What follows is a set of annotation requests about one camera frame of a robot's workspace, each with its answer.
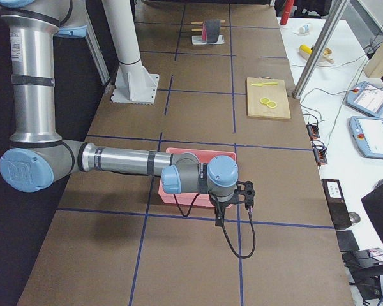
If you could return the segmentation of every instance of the silver metal cylinder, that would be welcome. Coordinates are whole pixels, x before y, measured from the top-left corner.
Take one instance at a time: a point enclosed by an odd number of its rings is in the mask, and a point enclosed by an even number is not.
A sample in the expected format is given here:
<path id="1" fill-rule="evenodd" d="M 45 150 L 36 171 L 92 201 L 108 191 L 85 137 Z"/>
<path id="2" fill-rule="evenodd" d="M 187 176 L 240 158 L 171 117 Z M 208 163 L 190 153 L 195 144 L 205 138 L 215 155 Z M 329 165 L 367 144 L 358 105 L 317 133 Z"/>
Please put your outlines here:
<path id="1" fill-rule="evenodd" d="M 160 176 L 162 170 L 170 166 L 172 154 L 97 147 L 89 143 L 82 153 L 85 171 L 92 169 L 120 173 Z"/>
<path id="2" fill-rule="evenodd" d="M 17 15 L 2 15 L 10 28 L 13 76 L 54 77 L 52 37 L 54 24 Z M 55 130 L 54 86 L 15 84 L 16 143 L 47 143 L 61 140 Z"/>
<path id="3" fill-rule="evenodd" d="M 308 84 L 313 70 L 315 70 L 318 60 L 320 56 L 325 51 L 326 45 L 331 38 L 333 31 L 341 19 L 345 8 L 347 7 L 349 0 L 336 0 L 331 9 L 331 13 L 329 14 L 324 27 L 322 28 L 318 40 L 313 47 L 312 53 L 309 56 L 308 61 L 306 62 L 306 66 L 299 77 L 298 83 L 292 93 L 295 99 L 300 99 L 302 93 L 305 90 L 306 85 Z"/>

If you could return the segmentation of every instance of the wooden stick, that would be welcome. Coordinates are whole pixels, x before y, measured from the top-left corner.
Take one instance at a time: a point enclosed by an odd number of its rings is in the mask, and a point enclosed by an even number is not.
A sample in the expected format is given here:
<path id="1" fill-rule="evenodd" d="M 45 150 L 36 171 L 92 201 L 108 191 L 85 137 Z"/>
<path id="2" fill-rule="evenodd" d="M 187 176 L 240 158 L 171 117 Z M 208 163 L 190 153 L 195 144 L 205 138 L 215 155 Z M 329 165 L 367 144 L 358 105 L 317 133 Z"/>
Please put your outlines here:
<path id="1" fill-rule="evenodd" d="M 191 24 L 203 24 L 203 21 L 192 21 Z"/>
<path id="2" fill-rule="evenodd" d="M 193 29 L 191 29 L 192 32 L 197 32 L 197 31 L 202 31 L 203 29 L 202 28 L 198 28 L 198 27 L 195 27 Z"/>

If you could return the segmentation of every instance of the sticker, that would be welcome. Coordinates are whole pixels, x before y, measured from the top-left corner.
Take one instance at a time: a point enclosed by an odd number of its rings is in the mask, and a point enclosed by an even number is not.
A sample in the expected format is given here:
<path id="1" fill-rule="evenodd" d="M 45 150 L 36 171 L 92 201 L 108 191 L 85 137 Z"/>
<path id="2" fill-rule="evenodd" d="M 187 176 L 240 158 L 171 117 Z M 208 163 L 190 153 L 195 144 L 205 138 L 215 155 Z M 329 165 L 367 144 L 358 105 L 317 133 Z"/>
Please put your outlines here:
<path id="1" fill-rule="evenodd" d="M 338 183 L 327 182 L 327 190 L 329 191 L 329 195 L 331 198 L 336 198 L 336 199 L 342 198 L 342 196 L 340 195 Z"/>
<path id="2" fill-rule="evenodd" d="M 21 44 L 21 33 L 11 32 L 10 33 L 10 45 L 11 45 L 11 61 L 22 62 L 22 44 Z"/>

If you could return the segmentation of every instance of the red object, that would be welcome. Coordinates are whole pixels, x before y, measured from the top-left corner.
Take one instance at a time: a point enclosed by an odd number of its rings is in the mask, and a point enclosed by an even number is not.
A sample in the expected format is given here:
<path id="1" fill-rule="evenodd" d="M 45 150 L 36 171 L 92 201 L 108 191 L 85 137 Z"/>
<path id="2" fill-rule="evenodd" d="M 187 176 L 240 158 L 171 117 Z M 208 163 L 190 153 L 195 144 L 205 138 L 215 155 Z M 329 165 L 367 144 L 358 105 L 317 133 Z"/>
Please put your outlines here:
<path id="1" fill-rule="evenodd" d="M 285 2 L 285 7 L 283 8 L 283 13 L 280 21 L 280 25 L 284 26 L 288 22 L 289 15 L 291 14 L 291 9 L 294 6 L 295 0 L 287 0 Z"/>
<path id="2" fill-rule="evenodd" d="M 185 152 L 195 154 L 201 163 L 209 163 L 210 160 L 212 160 L 212 158 L 219 156 L 219 155 L 226 155 L 226 156 L 231 157 L 233 160 L 237 161 L 237 155 L 234 152 L 210 151 L 210 150 L 192 150 L 192 149 L 180 149 L 180 148 L 167 148 L 166 149 L 166 153 L 182 154 Z M 176 204 L 176 201 L 174 199 L 173 194 L 167 194 L 163 190 L 163 186 L 161 184 L 161 181 L 160 181 L 160 185 L 159 185 L 158 194 L 160 195 L 160 197 L 164 203 Z M 178 195 L 176 195 L 177 202 L 180 205 L 190 205 L 196 194 L 197 193 L 178 194 Z M 196 199 L 194 206 L 214 208 L 213 204 L 211 204 L 211 202 L 210 202 L 208 194 L 202 194 L 201 196 L 199 196 Z"/>

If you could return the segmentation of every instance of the white metal pole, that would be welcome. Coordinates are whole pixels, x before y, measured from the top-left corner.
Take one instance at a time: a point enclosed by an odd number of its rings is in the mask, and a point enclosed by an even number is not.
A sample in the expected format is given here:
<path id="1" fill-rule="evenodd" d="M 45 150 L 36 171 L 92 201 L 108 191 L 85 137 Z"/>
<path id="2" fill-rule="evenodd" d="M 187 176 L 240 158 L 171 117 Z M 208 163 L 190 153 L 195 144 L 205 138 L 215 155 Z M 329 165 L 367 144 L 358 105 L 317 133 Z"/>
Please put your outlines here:
<path id="1" fill-rule="evenodd" d="M 119 59 L 113 102 L 154 103 L 159 75 L 150 75 L 142 65 L 129 0 L 102 3 Z"/>

